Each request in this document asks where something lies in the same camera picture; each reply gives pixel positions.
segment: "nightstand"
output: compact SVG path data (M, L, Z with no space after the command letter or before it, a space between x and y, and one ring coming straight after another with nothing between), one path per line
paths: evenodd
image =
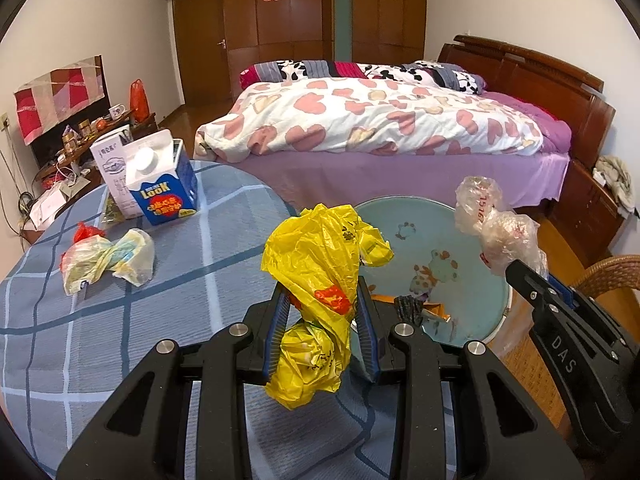
M560 199L550 219L584 267L606 255L624 222L609 191L576 160L569 163Z

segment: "teal round lid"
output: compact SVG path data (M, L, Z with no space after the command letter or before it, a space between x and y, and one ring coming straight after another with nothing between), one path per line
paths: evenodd
M422 324L440 343L462 347L499 327L510 302L509 285L480 259L479 240L456 229L452 208L426 198L389 196L355 209L394 251L383 267L360 267L372 294L410 294L443 304L449 322L429 316Z

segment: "purple bed skirt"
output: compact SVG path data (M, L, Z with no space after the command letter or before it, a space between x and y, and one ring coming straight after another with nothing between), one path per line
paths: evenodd
M395 155L277 152L233 164L270 186L296 209L328 207L389 195L431 198L456 205L456 188L469 175L494 178L512 207L558 199L569 156Z

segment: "white carton cap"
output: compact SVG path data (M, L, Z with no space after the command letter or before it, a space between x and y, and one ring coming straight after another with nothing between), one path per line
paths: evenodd
M144 174L151 173L157 163L158 155L156 155L156 152L148 146L140 148L136 153L136 156L133 158L133 165L136 170Z

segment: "wicker chair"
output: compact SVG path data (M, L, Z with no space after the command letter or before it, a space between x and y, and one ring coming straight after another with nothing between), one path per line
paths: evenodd
M594 264L572 286L585 296L597 298L605 292L628 286L640 290L640 255L614 256ZM564 404L542 357L527 336L503 359L551 422L559 427Z

